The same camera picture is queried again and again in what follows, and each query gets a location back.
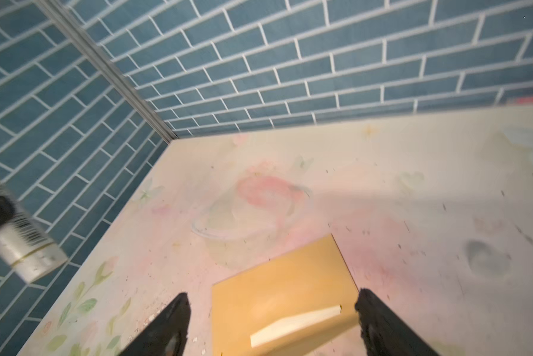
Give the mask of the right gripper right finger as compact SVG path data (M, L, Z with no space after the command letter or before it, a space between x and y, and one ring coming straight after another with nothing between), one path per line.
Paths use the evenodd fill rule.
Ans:
M439 356L371 290L359 291L355 310L368 356Z

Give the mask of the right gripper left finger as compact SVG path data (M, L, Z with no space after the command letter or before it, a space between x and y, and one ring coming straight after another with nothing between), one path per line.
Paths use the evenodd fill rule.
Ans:
M166 308L120 353L123 356L183 355L188 340L191 307L186 292Z

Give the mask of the white glue stick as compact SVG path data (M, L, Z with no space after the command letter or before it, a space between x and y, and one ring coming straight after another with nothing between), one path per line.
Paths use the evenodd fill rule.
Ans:
M33 283L68 261L66 253L36 224L0 182L0 195L14 204L14 218L0 228L0 258L25 283Z

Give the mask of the yellow envelope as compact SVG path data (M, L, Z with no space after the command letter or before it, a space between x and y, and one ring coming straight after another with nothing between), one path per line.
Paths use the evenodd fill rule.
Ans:
M358 289L329 234L214 284L213 355L306 355L358 324ZM250 336L284 317L341 305L341 315L252 348Z

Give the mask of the beige letter paper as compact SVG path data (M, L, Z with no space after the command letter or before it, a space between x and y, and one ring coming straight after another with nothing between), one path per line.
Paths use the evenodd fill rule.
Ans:
M257 348L287 335L299 332L302 329L323 323L326 320L341 315L341 310L341 305L335 305L325 309L309 311L303 314L296 314L291 317L281 318L280 320L277 320L274 323L271 323L269 326L266 326L252 334L250 336L251 347Z

